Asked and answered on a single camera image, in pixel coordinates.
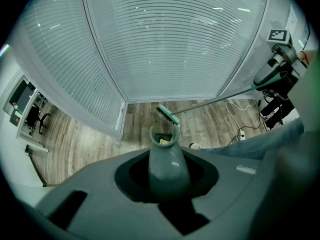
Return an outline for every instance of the office chair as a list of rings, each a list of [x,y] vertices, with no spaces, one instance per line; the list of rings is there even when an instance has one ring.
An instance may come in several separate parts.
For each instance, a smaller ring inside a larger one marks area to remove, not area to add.
[[[39,134],[42,135],[42,131],[41,131],[42,127],[46,128],[46,126],[44,125],[44,120],[46,119],[47,116],[50,117],[51,114],[45,113],[41,119],[39,118],[39,116],[40,116],[40,108],[38,106],[34,105],[31,107],[30,112],[25,120],[26,120],[27,125],[34,128],[34,129],[36,129],[36,123],[37,123],[37,121],[39,121],[40,122]]]

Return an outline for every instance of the horizontal blinds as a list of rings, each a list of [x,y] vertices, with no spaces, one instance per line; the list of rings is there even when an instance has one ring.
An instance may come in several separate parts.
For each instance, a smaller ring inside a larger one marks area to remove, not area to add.
[[[124,99],[105,67],[82,0],[32,0],[23,23],[33,48],[58,84],[113,129]]]
[[[129,100],[216,96],[253,39],[266,0],[87,0]]]

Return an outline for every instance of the cable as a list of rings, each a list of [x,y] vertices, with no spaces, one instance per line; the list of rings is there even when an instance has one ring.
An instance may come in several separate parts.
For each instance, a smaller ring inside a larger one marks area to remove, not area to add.
[[[237,108],[238,108],[239,110],[241,110],[241,111],[245,111],[247,108],[249,108],[249,107],[253,106],[254,104],[256,104],[256,101],[255,101],[253,104],[246,106],[245,109],[242,109],[242,108],[238,107],[236,104],[233,104],[233,103],[230,102],[230,101],[227,101],[227,102],[225,103],[225,108],[226,108],[226,110],[229,112],[230,116],[233,118],[233,120],[235,121],[236,125],[237,125],[238,128],[240,129],[240,126],[239,126],[239,124],[237,123],[236,119],[235,119],[234,116],[230,113],[230,111],[229,111],[229,109],[228,109],[228,107],[227,107],[227,103],[230,103],[230,104],[234,105],[235,107],[237,107]]]
[[[260,126],[261,126],[261,119],[260,119],[260,109],[259,109],[259,106],[258,106],[258,117],[259,117],[259,126],[258,127],[252,127],[252,126],[242,126],[241,128],[239,128],[239,130],[238,130],[238,132],[236,133],[236,135],[231,139],[231,141],[229,142],[229,144],[228,145],[230,145],[233,141],[234,141],[234,139],[238,136],[239,137],[239,133],[240,133],[240,131],[243,129],[243,128],[251,128],[251,129],[258,129]]]
[[[283,125],[284,122],[282,121],[282,108],[281,108],[281,103],[280,103],[280,98],[278,96],[275,96],[272,92],[264,90],[262,91],[262,93],[264,94],[264,100],[266,100],[266,97],[272,98],[272,99],[276,99],[279,103],[279,111],[280,111],[280,124]]]

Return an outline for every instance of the brush handle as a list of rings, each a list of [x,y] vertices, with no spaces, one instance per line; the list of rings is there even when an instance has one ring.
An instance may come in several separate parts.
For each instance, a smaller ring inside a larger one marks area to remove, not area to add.
[[[197,104],[197,105],[194,105],[192,107],[188,107],[188,108],[185,108],[185,109],[181,109],[177,112],[173,112],[172,115],[175,115],[175,114],[179,114],[179,113],[182,113],[182,112],[186,112],[186,111],[189,111],[189,110],[193,110],[193,109],[196,109],[196,108],[200,108],[202,106],[205,106],[205,105],[209,105],[211,103],[214,103],[214,102],[219,102],[219,101],[222,101],[222,100],[225,100],[225,99],[228,99],[232,96],[236,96],[236,95],[239,95],[239,94],[243,94],[245,92],[248,92],[248,91],[251,91],[253,90],[251,86],[247,86],[245,88],[242,88],[242,89],[238,89],[238,90],[235,90],[235,91],[232,91],[228,94],[225,94],[225,95],[221,95],[221,96],[218,96],[218,97],[215,97],[215,98],[211,98],[205,102],[202,102],[200,104]]]
[[[277,82],[283,78],[285,78],[287,76],[288,72],[278,72],[274,77],[272,77],[270,80],[266,81],[265,83],[261,84],[261,85],[255,85],[254,83],[250,86],[247,86],[245,88],[242,88],[242,89],[238,89],[238,90],[235,90],[235,91],[232,91],[230,92],[229,94],[225,94],[225,95],[222,95],[222,96],[218,96],[218,97],[215,97],[215,98],[211,98],[205,102],[202,102],[198,105],[194,105],[192,107],[188,107],[188,108],[185,108],[185,109],[182,109],[182,110],[179,110],[177,112],[174,112],[172,113],[172,115],[175,115],[175,114],[178,114],[178,113],[182,113],[182,112],[186,112],[186,111],[189,111],[189,110],[193,110],[193,109],[196,109],[196,108],[200,108],[202,106],[205,106],[205,105],[208,105],[208,104],[211,104],[211,103],[214,103],[214,102],[219,102],[219,101],[222,101],[222,100],[225,100],[225,99],[228,99],[230,97],[233,97],[233,96],[236,96],[236,95],[239,95],[239,94],[243,94],[245,92],[248,92],[248,91],[251,91],[251,90],[256,90],[256,89],[259,89],[259,88],[262,88],[262,87],[265,87],[267,85],[270,85],[274,82]]]

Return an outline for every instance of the yellow object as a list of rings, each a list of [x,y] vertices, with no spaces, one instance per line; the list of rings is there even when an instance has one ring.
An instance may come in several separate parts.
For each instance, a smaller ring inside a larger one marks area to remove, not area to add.
[[[167,140],[164,140],[161,138],[159,143],[160,144],[168,144],[168,143],[170,143],[170,141],[167,141]]]

